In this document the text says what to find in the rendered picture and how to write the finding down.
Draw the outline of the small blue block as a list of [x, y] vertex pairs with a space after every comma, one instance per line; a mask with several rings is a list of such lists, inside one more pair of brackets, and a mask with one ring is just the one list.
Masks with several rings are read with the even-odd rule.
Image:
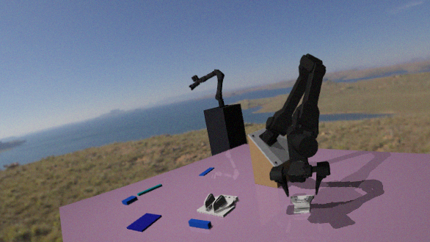
[[129, 205], [132, 202], [135, 202], [136, 200], [138, 200], [138, 198], [131, 195], [129, 198], [126, 198], [125, 200], [122, 200], [122, 202], [123, 202], [124, 205]]

